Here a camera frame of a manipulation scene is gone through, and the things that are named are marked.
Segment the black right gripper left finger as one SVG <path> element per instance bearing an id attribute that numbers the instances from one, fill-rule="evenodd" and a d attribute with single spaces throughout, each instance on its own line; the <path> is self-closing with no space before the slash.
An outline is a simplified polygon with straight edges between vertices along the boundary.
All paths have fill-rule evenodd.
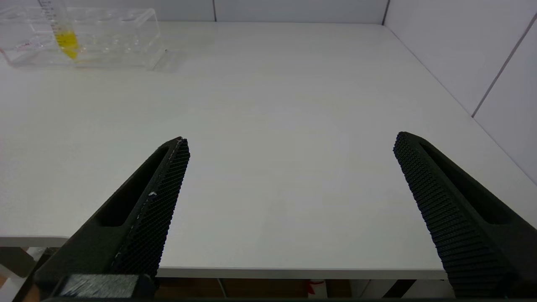
<path id="1" fill-rule="evenodd" d="M 38 285 L 72 274 L 156 276 L 190 159 L 188 141 L 159 146 L 35 273 Z"/>

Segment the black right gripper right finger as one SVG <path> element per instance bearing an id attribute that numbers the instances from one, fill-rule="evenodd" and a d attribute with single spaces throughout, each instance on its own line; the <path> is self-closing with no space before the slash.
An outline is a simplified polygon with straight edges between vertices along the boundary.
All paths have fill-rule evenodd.
<path id="1" fill-rule="evenodd" d="M 535 298 L 537 231 L 420 136 L 393 152 L 458 298 Z"/>

